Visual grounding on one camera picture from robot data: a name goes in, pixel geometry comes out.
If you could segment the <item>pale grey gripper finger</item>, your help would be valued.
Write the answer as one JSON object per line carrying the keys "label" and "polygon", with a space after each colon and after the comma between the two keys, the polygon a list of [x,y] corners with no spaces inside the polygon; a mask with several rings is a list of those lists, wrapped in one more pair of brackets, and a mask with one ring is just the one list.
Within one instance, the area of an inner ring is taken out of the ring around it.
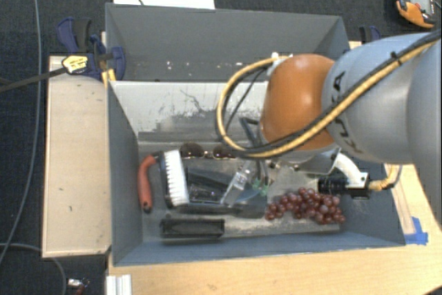
{"label": "pale grey gripper finger", "polygon": [[254,177],[255,164],[252,162],[245,162],[232,177],[220,203],[228,207],[233,207],[235,204],[239,203],[242,200],[242,194],[246,190],[247,185],[251,183]]}

